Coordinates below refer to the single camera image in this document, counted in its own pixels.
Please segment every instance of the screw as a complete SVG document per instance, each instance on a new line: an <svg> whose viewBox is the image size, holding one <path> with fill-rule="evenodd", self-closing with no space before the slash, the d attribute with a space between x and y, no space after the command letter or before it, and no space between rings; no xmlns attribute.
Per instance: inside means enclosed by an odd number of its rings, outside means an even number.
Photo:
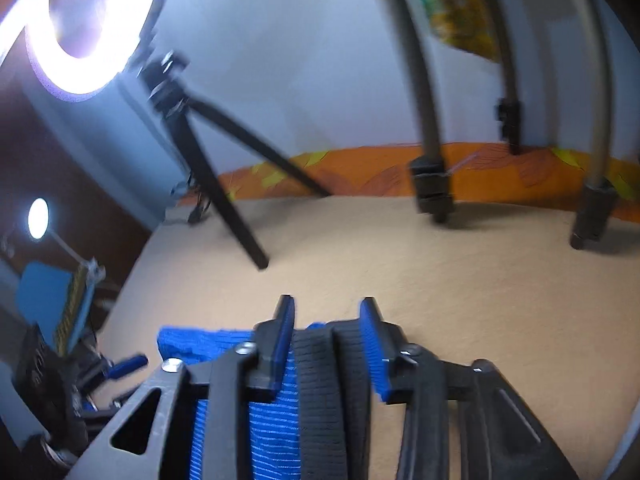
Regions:
<svg viewBox="0 0 640 480"><path fill-rule="evenodd" d="M171 357L162 363L162 370L169 372L170 374L176 373L182 366L182 359Z"/></svg>
<svg viewBox="0 0 640 480"><path fill-rule="evenodd" d="M417 344L409 343L408 345L404 346L400 353L402 355L408 355L409 357L415 357L422 353L422 348Z"/></svg>
<svg viewBox="0 0 640 480"><path fill-rule="evenodd" d="M236 346L236 353L240 355L249 355L258 349L258 345L252 341L245 341Z"/></svg>

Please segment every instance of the black tripod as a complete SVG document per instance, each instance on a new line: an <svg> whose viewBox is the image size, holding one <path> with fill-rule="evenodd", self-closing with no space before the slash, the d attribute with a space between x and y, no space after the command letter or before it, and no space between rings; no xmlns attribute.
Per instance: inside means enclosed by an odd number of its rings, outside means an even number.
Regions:
<svg viewBox="0 0 640 480"><path fill-rule="evenodd" d="M251 229L238 214L238 210L226 196L218 176L209 164L198 143L198 139L191 129L187 112L192 110L200 114L316 194L329 196L331 193L228 115L210 104L189 97L180 86L180 83L172 77L172 71L175 68L182 69L185 66L186 63L180 60L179 57L174 53L169 53L162 61L152 60L147 62L140 71L140 77L151 92L151 102L155 109L162 114L162 120L169 130L175 147L190 167L193 178L200 186L200 189L218 210L220 216L222 216L242 244L242 247L244 247L244 250L251 256L255 265L260 270L266 269L269 265L267 255L255 239Z"/></svg>

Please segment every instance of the black fabric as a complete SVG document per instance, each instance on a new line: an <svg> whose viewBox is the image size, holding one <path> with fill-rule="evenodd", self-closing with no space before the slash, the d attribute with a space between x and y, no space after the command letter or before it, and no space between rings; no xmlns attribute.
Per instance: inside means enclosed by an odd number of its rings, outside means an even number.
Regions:
<svg viewBox="0 0 640 480"><path fill-rule="evenodd" d="M302 478L366 480L370 383L357 321L298 331L292 344Z"/></svg>

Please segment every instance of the cable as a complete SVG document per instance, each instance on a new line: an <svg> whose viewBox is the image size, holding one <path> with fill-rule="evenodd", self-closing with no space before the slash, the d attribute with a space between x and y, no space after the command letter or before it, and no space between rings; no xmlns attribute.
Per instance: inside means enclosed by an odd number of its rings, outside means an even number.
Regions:
<svg viewBox="0 0 640 480"><path fill-rule="evenodd" d="M131 108L133 113L138 116L138 118L146 126L146 129L149 130L149 133L154 137L156 142L166 152L166 154L169 155L178 164L178 166L180 166L182 172L184 174L190 174L191 170L182 158L180 152L178 152L175 146L166 139L166 137L160 132L160 130L158 130L158 127L153 123L149 115L142 109L133 95L130 94L129 89L127 89L127 87L121 80L121 76L118 74L115 79L118 91L122 95L122 98L126 101L127 105L129 105L129 108Z"/></svg>

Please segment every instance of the blue gripper pad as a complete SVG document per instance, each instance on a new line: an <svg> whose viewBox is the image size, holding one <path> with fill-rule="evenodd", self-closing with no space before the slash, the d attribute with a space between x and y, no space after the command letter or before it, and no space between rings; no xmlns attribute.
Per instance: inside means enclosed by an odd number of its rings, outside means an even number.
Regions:
<svg viewBox="0 0 640 480"><path fill-rule="evenodd" d="M373 389L383 402L387 402L391 394L391 382L389 380L388 362L385 360L380 345L378 330L383 329L372 318L372 312L367 306L367 301L360 302L360 335L364 345L364 353L369 364L369 376Z"/></svg>
<svg viewBox="0 0 640 480"><path fill-rule="evenodd" d="M158 334L162 359L177 357L187 364L215 359L252 332L220 330L206 332L163 328ZM193 430L190 480L200 480L207 400L199 400ZM293 350L289 349L282 389L272 404L249 403L249 433L256 480L300 480L298 386Z"/></svg>

